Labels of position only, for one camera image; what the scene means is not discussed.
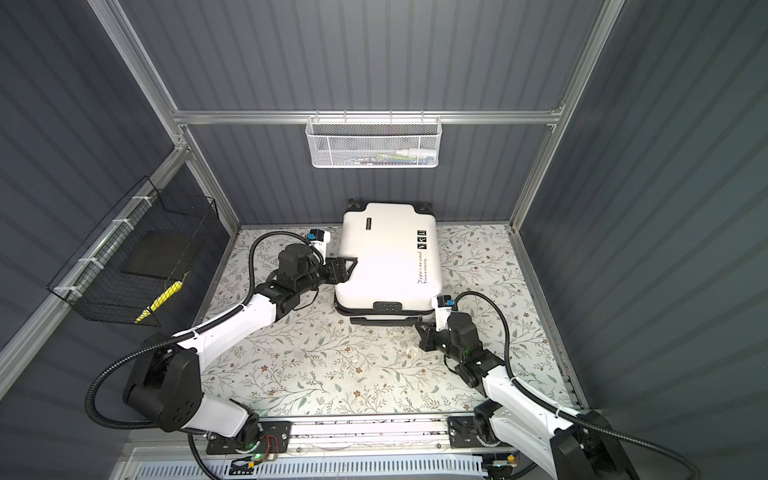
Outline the black pad in basket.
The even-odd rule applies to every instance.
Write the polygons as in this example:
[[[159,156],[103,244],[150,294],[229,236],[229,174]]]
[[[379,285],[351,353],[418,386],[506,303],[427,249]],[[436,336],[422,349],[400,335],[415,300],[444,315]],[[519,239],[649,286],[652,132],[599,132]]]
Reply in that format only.
[[[194,262],[195,248],[182,234],[150,231],[128,254],[120,272],[153,279],[181,280]]]

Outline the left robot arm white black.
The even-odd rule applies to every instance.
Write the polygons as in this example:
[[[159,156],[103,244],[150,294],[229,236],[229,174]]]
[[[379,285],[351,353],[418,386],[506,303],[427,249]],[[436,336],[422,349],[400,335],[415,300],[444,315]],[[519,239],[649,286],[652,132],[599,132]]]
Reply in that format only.
[[[243,435],[258,416],[232,400],[205,394],[201,374],[238,342],[294,310],[303,294],[349,280],[357,263],[350,257],[326,259],[303,243],[286,246],[278,256],[277,270],[251,288],[245,303],[175,334],[168,346],[155,346],[139,355],[124,390],[124,403],[165,432]]]

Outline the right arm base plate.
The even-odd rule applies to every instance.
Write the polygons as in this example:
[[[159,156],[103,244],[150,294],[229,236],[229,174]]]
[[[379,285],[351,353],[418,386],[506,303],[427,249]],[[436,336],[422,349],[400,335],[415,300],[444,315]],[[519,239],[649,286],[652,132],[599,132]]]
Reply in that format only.
[[[482,438],[472,416],[449,416],[447,427],[449,444],[454,449],[509,447],[500,440]]]

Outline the white ventilation grille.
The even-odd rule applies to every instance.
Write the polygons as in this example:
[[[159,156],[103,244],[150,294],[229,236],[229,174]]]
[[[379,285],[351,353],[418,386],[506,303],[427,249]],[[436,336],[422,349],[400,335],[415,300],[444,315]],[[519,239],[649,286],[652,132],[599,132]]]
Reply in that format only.
[[[220,479],[342,479],[375,477],[464,476],[483,478],[482,460],[473,456],[333,457],[281,459],[240,472],[226,460],[209,469]]]

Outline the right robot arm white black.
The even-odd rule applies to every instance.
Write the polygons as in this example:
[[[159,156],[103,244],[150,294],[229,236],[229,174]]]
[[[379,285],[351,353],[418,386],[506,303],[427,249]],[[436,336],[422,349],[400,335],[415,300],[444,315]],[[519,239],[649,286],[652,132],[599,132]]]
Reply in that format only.
[[[486,349],[469,314],[453,311],[445,322],[418,322],[420,347],[456,362],[456,374],[486,400],[474,409],[476,436],[485,444],[505,443],[554,479],[637,479],[619,441],[560,418],[568,413],[607,428],[600,414],[545,409],[549,399],[509,378],[503,359]]]

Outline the floral table mat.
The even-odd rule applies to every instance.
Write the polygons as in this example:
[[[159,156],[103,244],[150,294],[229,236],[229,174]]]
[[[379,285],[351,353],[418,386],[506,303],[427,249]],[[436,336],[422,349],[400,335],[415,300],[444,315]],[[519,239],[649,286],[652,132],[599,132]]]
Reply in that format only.
[[[484,345],[508,352],[513,371],[564,405],[573,402],[514,254],[499,224],[437,229],[444,289],[460,303]],[[353,325],[329,286],[301,309],[248,336],[203,371],[206,394],[234,399],[263,416],[458,412],[480,394],[425,352],[411,327]]]

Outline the yellow black striped item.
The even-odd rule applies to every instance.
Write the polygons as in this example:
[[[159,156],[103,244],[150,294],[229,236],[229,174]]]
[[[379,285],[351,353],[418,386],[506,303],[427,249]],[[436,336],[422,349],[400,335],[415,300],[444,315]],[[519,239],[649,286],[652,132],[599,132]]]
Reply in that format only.
[[[135,319],[134,323],[139,324],[145,318],[151,316],[155,311],[157,311],[165,302],[167,302],[170,298],[172,298],[182,288],[183,288],[182,281],[174,282],[162,294],[160,294],[149,306],[147,306],[142,310],[141,314]]]

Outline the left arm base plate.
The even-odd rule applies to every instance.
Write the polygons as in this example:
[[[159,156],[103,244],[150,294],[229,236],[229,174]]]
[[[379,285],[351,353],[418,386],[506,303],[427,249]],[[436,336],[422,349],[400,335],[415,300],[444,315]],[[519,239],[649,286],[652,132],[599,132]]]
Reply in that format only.
[[[293,424],[289,421],[247,422],[234,437],[212,434],[207,455],[265,455],[285,453]]]

